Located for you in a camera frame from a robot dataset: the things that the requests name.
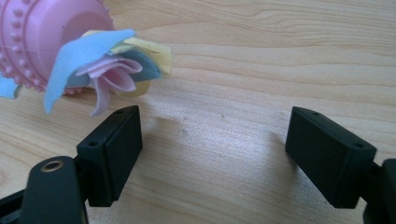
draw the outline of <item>black clamp jaw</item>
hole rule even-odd
[[[318,112],[294,107],[286,152],[335,208],[367,206],[366,224],[396,224],[396,159],[374,162],[376,148]]]
[[[27,187],[0,200],[0,224],[88,223],[85,201],[118,200],[142,149],[137,105],[114,112],[77,146],[78,155],[37,164]]]

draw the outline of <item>wood grain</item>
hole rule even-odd
[[[0,99],[0,198],[79,143],[112,111],[139,105],[144,149],[120,200],[92,223],[362,223],[336,210],[285,154],[294,105],[317,110],[396,157],[393,0],[106,0],[117,29],[171,46],[172,74],[134,99],[94,91]]]

